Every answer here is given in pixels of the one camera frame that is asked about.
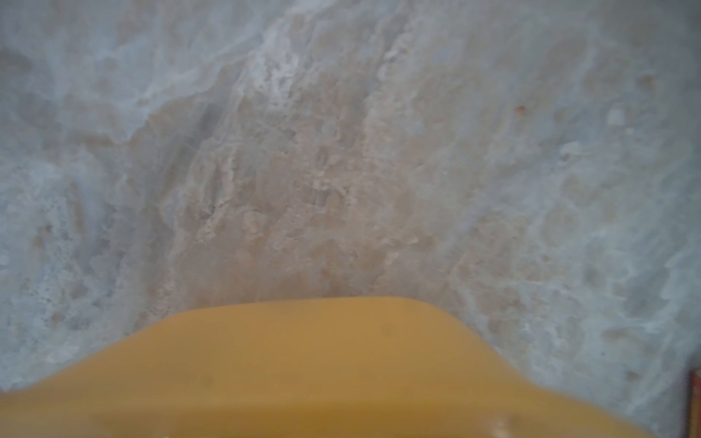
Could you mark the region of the red battery with yellow text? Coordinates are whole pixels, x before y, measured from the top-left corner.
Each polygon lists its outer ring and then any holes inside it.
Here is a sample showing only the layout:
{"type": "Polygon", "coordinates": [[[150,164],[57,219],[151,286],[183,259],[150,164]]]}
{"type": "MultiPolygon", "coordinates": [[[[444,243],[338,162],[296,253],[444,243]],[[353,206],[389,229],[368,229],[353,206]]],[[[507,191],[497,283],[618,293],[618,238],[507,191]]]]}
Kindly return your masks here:
{"type": "Polygon", "coordinates": [[[701,375],[694,370],[690,378],[687,438],[701,438],[701,375]]]}

